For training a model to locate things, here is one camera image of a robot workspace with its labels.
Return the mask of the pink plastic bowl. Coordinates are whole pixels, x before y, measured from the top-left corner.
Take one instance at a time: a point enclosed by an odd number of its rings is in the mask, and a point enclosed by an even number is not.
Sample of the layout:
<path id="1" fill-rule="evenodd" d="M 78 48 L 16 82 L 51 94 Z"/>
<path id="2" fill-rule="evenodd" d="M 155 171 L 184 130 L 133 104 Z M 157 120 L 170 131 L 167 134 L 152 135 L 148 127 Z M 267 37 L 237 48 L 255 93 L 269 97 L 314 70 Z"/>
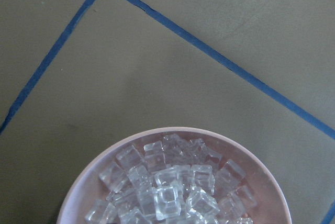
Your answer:
<path id="1" fill-rule="evenodd" d="M 106 186 L 98 175 L 123 147 L 133 144 L 142 148 L 164 135 L 176 133 L 184 139 L 202 138 L 206 145 L 234 160 L 245 172 L 246 183 L 258 204 L 249 215 L 254 223 L 292 223 L 284 194 L 267 167 L 248 149 L 220 134 L 191 127 L 156 128 L 124 138 L 99 154 L 77 177 L 60 209 L 58 223 L 84 223 L 84 215 L 95 199 L 107 196 Z"/>

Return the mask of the pile of clear ice cubes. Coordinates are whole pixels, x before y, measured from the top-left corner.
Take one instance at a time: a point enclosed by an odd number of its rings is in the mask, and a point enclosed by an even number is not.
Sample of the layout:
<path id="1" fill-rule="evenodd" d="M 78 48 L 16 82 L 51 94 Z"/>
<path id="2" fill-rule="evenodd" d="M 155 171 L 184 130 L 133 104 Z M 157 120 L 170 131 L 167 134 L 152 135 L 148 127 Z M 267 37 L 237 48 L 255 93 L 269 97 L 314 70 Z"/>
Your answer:
<path id="1" fill-rule="evenodd" d="M 245 171 L 201 138 L 166 135 L 142 147 L 130 144 L 99 173 L 108 189 L 86 223 L 253 223 L 257 205 L 242 184 Z"/>

